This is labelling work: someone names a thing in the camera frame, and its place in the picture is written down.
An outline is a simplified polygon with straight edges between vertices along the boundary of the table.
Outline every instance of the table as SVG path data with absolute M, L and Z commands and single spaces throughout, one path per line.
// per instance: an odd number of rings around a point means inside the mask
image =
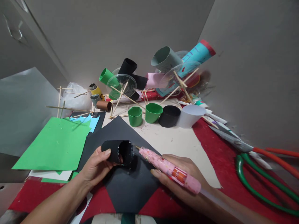
M 223 193 L 275 222 L 298 223 L 298 218 L 269 207 L 257 200 L 247 191 L 239 181 L 235 171 L 235 157 L 237 152 L 233 147 L 220 139 L 202 119 L 194 124 L 193 130 L 215 169 L 216 175 L 223 187 L 220 189 Z M 269 181 L 262 178 L 247 165 L 244 166 L 244 175 L 254 189 L 271 201 L 278 204 L 283 203 L 284 206 L 289 205 L 293 209 L 299 209 L 299 206 L 285 196 L 277 187 L 270 184 Z M 273 173 L 271 175 L 283 183 L 279 177 Z M 62 185 L 59 184 L 40 183 L 37 180 L 28 180 L 9 209 L 30 212 L 61 187 Z M 92 193 L 94 196 L 82 221 L 99 213 L 115 212 L 108 193 L 103 186 L 98 185 Z M 188 208 L 177 201 L 175 197 L 163 187 L 158 188 L 140 211 L 140 214 L 160 218 L 183 216 L 187 213 Z

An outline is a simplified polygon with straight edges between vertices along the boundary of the brown paper tube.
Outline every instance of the brown paper tube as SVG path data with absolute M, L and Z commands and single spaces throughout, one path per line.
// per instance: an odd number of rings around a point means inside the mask
M 100 110 L 106 110 L 106 111 L 110 111 L 112 107 L 112 103 L 109 101 L 98 101 L 97 102 L 97 108 Z

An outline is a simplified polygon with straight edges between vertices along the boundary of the green paper sheet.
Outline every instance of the green paper sheet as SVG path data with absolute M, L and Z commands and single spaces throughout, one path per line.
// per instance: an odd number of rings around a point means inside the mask
M 52 117 L 12 169 L 76 170 L 89 122 Z
M 66 184 L 66 183 L 70 182 L 78 174 L 79 173 L 77 173 L 77 172 L 72 172 L 71 176 L 69 177 L 69 180 L 54 180 L 54 179 L 43 178 L 43 179 L 41 179 L 41 182 L 45 182 L 45 183 L 63 183 L 63 184 Z

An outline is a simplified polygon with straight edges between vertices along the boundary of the scissor blade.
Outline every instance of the scissor blade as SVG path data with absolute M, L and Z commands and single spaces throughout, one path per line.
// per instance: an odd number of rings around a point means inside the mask
M 225 139 L 228 141 L 230 144 L 232 144 L 234 147 L 239 149 L 241 152 L 250 152 L 252 151 L 253 147 L 246 144 L 245 142 L 241 141 L 240 139 L 237 139 L 231 135 L 228 135 L 216 128 L 213 128 L 209 126 L 214 132 L 216 132 L 221 138 Z

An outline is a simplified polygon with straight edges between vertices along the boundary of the fingernail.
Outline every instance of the fingernail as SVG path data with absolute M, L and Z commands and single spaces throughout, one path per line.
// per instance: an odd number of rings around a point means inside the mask
M 111 153 L 111 149 L 107 149 L 107 150 L 105 151 L 105 156 L 110 155 L 110 153 Z
M 161 172 L 151 169 L 150 172 L 155 178 L 159 178 L 161 176 Z

